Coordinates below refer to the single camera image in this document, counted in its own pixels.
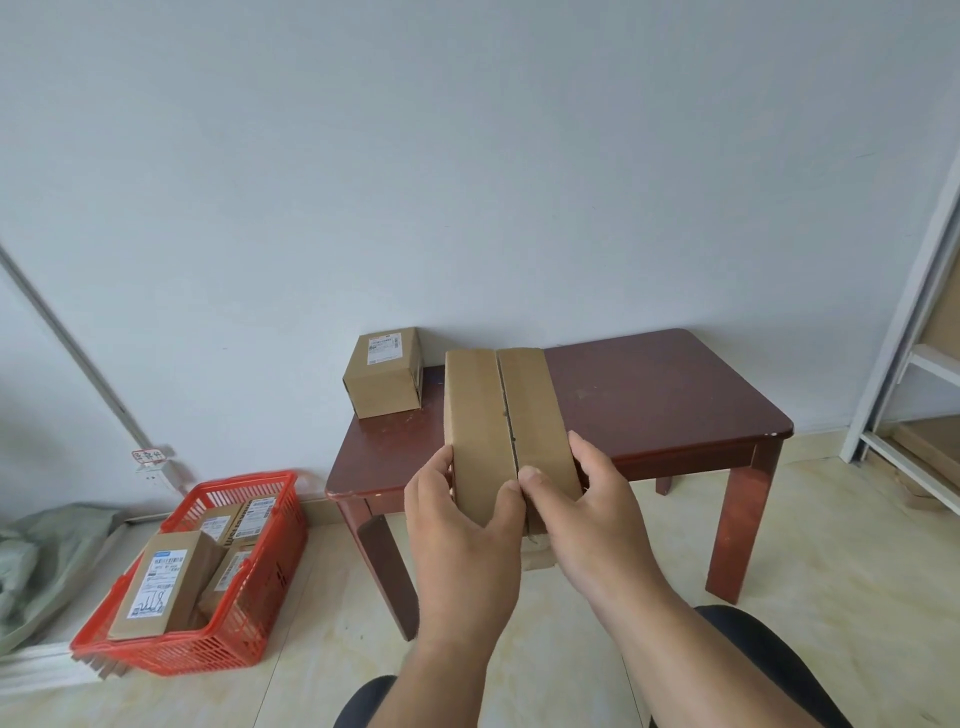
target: black pants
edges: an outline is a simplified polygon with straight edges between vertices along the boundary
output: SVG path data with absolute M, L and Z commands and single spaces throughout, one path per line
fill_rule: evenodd
M 726 604 L 697 607 L 697 612 L 821 725 L 852 728 L 804 661 L 759 619 Z M 353 694 L 333 728 L 364 728 L 395 680 L 394 675 L 383 675 L 363 686 Z M 656 725 L 650 721 L 651 728 Z

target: wooden table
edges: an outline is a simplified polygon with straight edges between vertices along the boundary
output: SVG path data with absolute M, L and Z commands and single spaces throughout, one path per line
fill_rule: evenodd
M 793 423 L 692 333 L 681 328 L 545 350 L 568 429 L 606 452 L 628 480 L 731 470 L 707 591 L 736 603 L 780 446 Z M 407 640 L 417 592 L 384 514 L 444 443 L 444 368 L 423 373 L 423 409 L 353 418 L 326 482 Z

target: left hand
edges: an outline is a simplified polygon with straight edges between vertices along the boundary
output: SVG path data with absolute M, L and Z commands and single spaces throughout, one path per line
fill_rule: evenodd
M 481 528 L 450 496 L 453 447 L 437 450 L 404 490 L 420 596 L 419 645 L 456 645 L 490 658 L 520 593 L 526 503 L 515 480 L 500 488 Z

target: table top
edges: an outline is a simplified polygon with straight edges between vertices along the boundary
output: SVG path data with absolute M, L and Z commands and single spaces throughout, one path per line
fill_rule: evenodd
M 787 438 L 793 423 L 689 331 L 544 350 L 567 429 L 614 462 Z M 350 423 L 326 482 L 334 499 L 402 488 L 444 443 L 444 367 L 423 370 L 423 408 Z

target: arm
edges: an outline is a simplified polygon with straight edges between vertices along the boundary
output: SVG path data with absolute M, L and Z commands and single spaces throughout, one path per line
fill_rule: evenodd
M 452 457 L 440 449 L 404 491 L 420 633 L 372 728 L 476 725 L 487 663 L 519 597 L 520 486 L 504 484 L 481 528 L 450 497 Z
M 561 568 L 624 656 L 662 728 L 814 728 L 817 723 L 670 588 L 630 484 L 570 433 L 590 487 L 570 500 L 534 468 L 520 484 Z

